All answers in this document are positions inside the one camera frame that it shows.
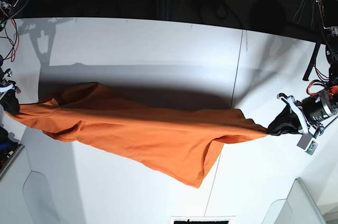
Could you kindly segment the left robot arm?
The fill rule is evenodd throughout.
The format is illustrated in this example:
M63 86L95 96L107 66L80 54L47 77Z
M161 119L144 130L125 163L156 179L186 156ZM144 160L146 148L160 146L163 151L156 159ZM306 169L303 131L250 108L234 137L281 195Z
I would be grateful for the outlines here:
M317 79L309 82L308 96L302 101L278 95L286 106L268 126L269 135L305 135L311 127L315 135L320 135L325 129L322 121L337 115L337 0L315 0L312 7L319 9L321 39L315 44L303 81L309 80L312 71ZM321 73L316 65L321 43L325 43L325 56L330 65L328 75Z

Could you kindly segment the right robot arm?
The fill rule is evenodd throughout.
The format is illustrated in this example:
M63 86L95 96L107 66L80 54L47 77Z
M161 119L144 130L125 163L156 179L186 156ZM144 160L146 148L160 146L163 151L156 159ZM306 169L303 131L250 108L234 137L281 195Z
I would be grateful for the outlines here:
M6 56L1 56L1 64L6 60L13 62L20 42L15 17L28 4L29 0L1 0L1 31L5 35L1 39L8 40L11 46ZM1 70L1 106L5 112L15 116L20 111L20 105L16 97L21 92L15 81L8 80L12 76L10 68Z

